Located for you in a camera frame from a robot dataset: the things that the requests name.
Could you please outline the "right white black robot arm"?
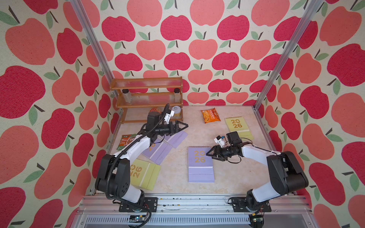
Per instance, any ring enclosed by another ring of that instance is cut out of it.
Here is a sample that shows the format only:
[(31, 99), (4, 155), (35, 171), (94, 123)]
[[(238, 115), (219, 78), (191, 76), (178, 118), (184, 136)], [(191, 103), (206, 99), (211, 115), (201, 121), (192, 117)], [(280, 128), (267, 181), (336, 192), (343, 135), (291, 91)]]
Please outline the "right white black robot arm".
[(247, 191), (245, 198), (230, 198), (228, 203), (234, 209), (256, 213), (264, 205), (268, 206), (271, 199), (308, 187), (308, 178), (294, 153), (262, 149), (253, 145), (251, 141), (244, 142), (237, 132), (230, 132), (226, 136), (228, 145), (218, 136), (215, 138), (217, 144), (206, 155), (222, 162), (236, 155), (239, 158), (252, 159), (267, 166), (270, 177), (267, 183)]

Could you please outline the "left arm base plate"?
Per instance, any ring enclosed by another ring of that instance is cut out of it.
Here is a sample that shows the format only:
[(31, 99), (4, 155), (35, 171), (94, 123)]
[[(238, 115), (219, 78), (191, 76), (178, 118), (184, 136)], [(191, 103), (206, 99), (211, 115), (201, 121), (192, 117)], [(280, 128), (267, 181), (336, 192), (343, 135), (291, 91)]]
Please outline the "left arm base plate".
[(133, 203), (127, 200), (122, 200), (119, 206), (119, 212), (156, 212), (158, 205), (157, 197), (142, 197), (138, 202)]

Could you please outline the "purple calendar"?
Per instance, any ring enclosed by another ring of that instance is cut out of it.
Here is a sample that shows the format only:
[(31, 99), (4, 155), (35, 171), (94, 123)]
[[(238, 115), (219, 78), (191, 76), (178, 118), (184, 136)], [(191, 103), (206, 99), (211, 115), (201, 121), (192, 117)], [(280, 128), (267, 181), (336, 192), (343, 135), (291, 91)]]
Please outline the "purple calendar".
[(155, 164), (161, 165), (171, 150), (172, 146), (165, 142), (154, 143), (148, 149), (144, 150), (142, 155)]
[(210, 149), (203, 146), (188, 148), (188, 182), (214, 183), (213, 159), (206, 155)]
[(172, 136), (166, 136), (163, 142), (177, 149), (178, 146), (185, 140), (188, 134), (185, 131), (178, 132)]

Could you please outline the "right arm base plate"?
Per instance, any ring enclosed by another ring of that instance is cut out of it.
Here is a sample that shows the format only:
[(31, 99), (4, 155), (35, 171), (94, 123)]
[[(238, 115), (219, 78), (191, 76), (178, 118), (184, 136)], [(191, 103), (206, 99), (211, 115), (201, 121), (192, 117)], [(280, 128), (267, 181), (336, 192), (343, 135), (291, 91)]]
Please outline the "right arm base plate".
[(254, 198), (249, 197), (231, 197), (228, 199), (228, 204), (233, 207), (234, 212), (272, 212), (268, 201), (256, 202)]

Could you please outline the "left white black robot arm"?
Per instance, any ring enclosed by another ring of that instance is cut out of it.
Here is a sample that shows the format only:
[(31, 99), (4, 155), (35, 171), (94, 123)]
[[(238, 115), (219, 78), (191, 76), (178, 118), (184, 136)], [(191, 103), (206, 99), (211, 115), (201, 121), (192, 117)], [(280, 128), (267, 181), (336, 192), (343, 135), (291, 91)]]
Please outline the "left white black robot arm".
[(171, 113), (149, 113), (147, 122), (130, 144), (116, 154), (103, 156), (95, 182), (97, 191), (103, 192), (109, 200), (127, 204), (133, 210), (148, 210), (144, 207), (144, 192), (131, 185), (130, 167), (158, 136), (172, 136), (188, 128), (189, 125), (181, 121), (171, 122)]

